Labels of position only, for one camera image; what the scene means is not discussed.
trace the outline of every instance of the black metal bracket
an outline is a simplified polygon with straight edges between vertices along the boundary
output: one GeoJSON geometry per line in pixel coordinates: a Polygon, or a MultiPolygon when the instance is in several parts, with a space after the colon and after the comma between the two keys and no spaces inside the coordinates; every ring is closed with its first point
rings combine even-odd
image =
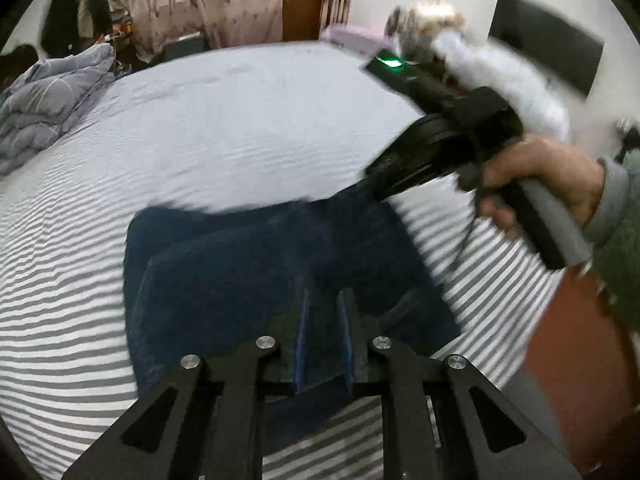
{"type": "MultiPolygon", "coordinates": [[[[385,480],[572,480],[561,453],[462,356],[416,355],[337,298],[344,373],[355,397],[382,396],[385,480]]],[[[306,290],[269,335],[229,356],[185,356],[63,480],[259,480],[265,396],[302,380],[306,290]]]]}

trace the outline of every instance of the person's arm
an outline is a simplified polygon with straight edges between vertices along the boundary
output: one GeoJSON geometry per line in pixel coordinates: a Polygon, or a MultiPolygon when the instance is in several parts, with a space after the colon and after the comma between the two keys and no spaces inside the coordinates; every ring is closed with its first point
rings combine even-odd
{"type": "MultiPolygon", "coordinates": [[[[630,327],[640,326],[640,153],[624,168],[610,158],[594,160],[573,146],[528,135],[494,156],[484,184],[500,187],[514,178],[536,176],[560,199],[595,245],[594,268],[617,301],[613,312],[630,327]]],[[[481,214],[513,238],[513,211],[483,200],[481,214]]]]}

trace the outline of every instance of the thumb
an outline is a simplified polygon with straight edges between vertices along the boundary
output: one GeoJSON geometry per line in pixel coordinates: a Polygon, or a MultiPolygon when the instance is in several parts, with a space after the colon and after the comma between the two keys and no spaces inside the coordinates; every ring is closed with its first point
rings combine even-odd
{"type": "Polygon", "coordinates": [[[542,175],[548,164],[545,142],[540,136],[527,134],[521,142],[494,155],[484,167],[484,185],[495,189],[516,178],[542,175]]]}

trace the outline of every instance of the striped bed sheet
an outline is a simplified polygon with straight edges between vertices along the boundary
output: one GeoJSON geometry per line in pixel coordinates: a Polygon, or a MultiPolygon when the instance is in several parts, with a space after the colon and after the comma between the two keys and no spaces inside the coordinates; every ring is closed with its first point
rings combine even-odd
{"type": "MultiPolygon", "coordinates": [[[[122,258],[151,204],[210,212],[324,198],[418,114],[320,43],[209,52],[116,81],[66,137],[0,183],[0,414],[45,479],[65,469],[136,399],[124,332],[122,258]]],[[[452,178],[392,199],[498,387],[520,367],[558,286],[520,242],[470,219],[452,178]]],[[[382,477],[380,400],[264,458],[264,478],[382,477]]]]}

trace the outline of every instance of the gray cuff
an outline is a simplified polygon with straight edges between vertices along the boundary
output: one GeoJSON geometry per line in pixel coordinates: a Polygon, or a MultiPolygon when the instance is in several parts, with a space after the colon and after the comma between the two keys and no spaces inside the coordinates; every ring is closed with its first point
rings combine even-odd
{"type": "Polygon", "coordinates": [[[609,240],[618,227],[629,196],[629,176],[625,168],[608,156],[603,156],[598,161],[607,171],[602,199],[596,213],[582,230],[585,240],[596,246],[609,240]]]}

